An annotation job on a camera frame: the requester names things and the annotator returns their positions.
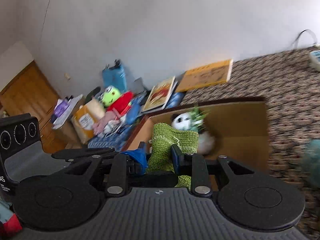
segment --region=panda plush toy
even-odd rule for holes
[[[207,155],[214,147],[214,137],[212,137],[204,127],[204,119],[196,118],[195,120],[194,116],[195,115],[192,112],[173,114],[171,117],[171,126],[177,130],[196,131],[199,133],[197,153]]]

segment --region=silver screw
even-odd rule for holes
[[[198,194],[208,194],[210,192],[210,188],[207,186],[198,186],[195,188],[195,192]]]
[[[107,191],[110,194],[120,194],[123,191],[123,189],[119,186],[111,186],[111,187],[108,187]]]

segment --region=brown carpet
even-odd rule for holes
[[[308,186],[299,161],[306,144],[320,139],[320,73],[308,67],[315,48],[285,51],[237,61],[231,79],[223,85],[187,92],[181,104],[220,98],[263,96],[270,135],[270,174],[297,186],[306,208],[298,224],[311,239],[320,237],[320,191]]]

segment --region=wall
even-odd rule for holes
[[[32,55],[21,41],[16,42],[1,54],[0,91],[32,61]]]
[[[60,94],[88,93],[121,58],[151,87],[184,70],[289,49],[320,0],[22,0],[22,40]],[[304,34],[300,45],[313,40]],[[67,72],[71,80],[64,78]]]
[[[19,0],[0,0],[0,54],[18,40]]]

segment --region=brown door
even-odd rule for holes
[[[0,93],[0,101],[10,116],[30,113],[39,121],[43,149],[54,153],[66,143],[55,138],[49,122],[59,96],[46,77],[31,62]]]

